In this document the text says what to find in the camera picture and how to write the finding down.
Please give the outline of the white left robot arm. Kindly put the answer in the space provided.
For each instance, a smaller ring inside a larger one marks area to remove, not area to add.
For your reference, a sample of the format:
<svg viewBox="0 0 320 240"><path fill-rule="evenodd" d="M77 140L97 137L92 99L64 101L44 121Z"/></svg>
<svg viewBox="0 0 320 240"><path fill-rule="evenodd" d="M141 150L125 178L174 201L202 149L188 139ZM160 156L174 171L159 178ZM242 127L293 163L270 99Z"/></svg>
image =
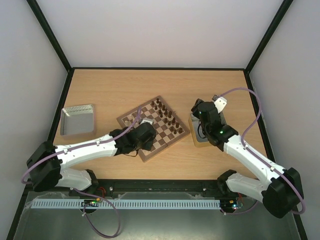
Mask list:
<svg viewBox="0 0 320 240"><path fill-rule="evenodd" d="M129 129L115 129L110 133L85 142L71 145L53 145L45 141L27 160L29 184L35 192L54 187L87 190L96 177L91 170L74 170L72 166L102 157L127 155L131 152L150 150L156 130L149 122Z"/></svg>

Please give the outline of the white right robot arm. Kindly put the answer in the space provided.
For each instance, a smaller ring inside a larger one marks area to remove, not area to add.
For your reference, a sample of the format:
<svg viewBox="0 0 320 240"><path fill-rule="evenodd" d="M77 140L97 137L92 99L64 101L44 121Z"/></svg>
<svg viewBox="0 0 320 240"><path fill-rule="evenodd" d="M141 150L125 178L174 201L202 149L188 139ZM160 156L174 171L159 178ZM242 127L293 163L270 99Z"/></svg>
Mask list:
<svg viewBox="0 0 320 240"><path fill-rule="evenodd" d="M300 174L293 167L285 169L271 161L244 141L234 128L223 123L221 112L226 104L223 97L215 101L198 98L191 112L199 120L204 138L237 159L256 178L248 178L235 170L228 170L217 179L218 191L224 196L233 192L244 194L261 202L274 217L283 218L303 202Z"/></svg>

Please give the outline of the wooden chess board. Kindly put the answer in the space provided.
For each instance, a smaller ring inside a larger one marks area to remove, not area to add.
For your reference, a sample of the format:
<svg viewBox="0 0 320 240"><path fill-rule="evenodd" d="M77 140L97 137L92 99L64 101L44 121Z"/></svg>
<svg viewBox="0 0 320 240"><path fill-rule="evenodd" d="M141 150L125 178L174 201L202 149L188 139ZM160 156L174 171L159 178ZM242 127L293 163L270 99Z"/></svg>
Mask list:
<svg viewBox="0 0 320 240"><path fill-rule="evenodd" d="M160 95L141 105L140 119L132 130L134 131L140 124L147 121L152 121L152 127L155 130L153 144L148 143L147 149L132 147L118 149L117 155L127 155L129 150L133 150L137 151L143 162L146 162L190 134L188 127Z"/></svg>

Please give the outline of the dark chess piece row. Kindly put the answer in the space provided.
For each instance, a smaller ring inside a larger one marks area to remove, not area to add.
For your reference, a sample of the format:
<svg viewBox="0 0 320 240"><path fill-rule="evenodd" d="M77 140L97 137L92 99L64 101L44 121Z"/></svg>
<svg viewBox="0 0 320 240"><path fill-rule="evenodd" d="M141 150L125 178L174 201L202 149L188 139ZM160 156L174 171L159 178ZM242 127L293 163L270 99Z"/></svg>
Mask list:
<svg viewBox="0 0 320 240"><path fill-rule="evenodd" d="M146 102L143 114L153 120L154 129L163 139L168 137L172 140L189 134L188 128L160 95Z"/></svg>

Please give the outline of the cream piece row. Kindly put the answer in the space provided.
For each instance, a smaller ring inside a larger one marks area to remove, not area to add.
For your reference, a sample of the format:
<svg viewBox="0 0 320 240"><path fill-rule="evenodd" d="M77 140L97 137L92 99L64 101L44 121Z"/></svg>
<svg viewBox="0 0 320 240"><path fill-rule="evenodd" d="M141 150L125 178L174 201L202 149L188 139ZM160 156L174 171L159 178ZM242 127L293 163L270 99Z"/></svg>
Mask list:
<svg viewBox="0 0 320 240"><path fill-rule="evenodd" d="M126 127L129 127L134 121L135 121L134 117L125 117L123 119L123 122L124 122Z"/></svg>

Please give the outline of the silver metal tin box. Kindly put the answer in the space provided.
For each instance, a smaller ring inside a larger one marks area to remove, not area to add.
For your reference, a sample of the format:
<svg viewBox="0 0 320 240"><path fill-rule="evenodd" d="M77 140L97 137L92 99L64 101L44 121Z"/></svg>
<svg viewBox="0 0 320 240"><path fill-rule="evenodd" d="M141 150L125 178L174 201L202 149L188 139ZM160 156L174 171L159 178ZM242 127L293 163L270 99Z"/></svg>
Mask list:
<svg viewBox="0 0 320 240"><path fill-rule="evenodd" d="M200 120L192 113L189 116L188 124L192 135L193 144L197 148L209 147L211 144L202 132Z"/></svg>

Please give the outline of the black aluminium frame rail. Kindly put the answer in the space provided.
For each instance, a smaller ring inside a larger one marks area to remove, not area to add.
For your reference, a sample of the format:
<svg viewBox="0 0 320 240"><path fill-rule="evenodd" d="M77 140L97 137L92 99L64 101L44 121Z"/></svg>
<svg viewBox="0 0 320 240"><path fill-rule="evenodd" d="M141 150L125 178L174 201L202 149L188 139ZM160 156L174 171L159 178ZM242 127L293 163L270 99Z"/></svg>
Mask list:
<svg viewBox="0 0 320 240"><path fill-rule="evenodd" d="M234 198L237 194L248 196L243 189L232 190L227 182L237 177L241 183L256 179L245 178L235 171L226 171L214 180L124 180L124 179L93 179L92 184L78 193L69 190L71 197L84 195L97 195L115 199L118 194L124 193L188 193L200 194L204 197L216 199Z"/></svg>

